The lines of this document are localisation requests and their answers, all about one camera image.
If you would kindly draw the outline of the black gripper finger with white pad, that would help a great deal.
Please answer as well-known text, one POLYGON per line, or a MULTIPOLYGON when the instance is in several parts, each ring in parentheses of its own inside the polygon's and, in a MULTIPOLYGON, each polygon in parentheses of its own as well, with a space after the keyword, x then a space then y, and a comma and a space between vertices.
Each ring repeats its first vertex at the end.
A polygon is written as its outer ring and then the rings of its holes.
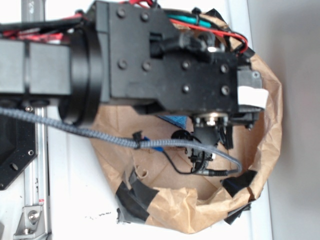
POLYGON ((256 70, 237 71, 237 102, 239 113, 256 113, 266 109, 269 92, 263 88, 261 74, 256 70))

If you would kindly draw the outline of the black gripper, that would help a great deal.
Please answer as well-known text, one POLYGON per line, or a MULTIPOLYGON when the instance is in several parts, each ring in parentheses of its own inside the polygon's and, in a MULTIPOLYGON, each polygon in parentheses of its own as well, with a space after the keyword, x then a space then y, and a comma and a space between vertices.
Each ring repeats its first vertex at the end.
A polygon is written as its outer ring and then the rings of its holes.
POLYGON ((148 114, 238 111, 235 54, 152 54, 152 47, 175 43, 181 35, 162 9, 98 1, 96 29, 104 61, 102 103, 146 106, 148 114))

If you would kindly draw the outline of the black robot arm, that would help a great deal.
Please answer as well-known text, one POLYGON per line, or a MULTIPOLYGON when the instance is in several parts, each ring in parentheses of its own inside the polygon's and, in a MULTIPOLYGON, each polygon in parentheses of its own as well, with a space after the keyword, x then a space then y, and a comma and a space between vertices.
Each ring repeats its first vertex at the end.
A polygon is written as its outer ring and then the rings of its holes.
POLYGON ((250 125, 269 93, 247 51, 243 35, 197 13, 95 1, 70 18, 0 27, 0 104, 57 105, 75 125, 102 104, 250 125))

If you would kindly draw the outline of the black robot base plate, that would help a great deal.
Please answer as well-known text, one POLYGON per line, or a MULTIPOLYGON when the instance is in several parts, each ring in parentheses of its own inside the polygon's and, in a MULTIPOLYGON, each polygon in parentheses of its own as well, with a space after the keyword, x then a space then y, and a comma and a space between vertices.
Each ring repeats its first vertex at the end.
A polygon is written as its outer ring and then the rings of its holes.
POLYGON ((6 190, 37 156, 36 124, 0 117, 0 189, 6 190))

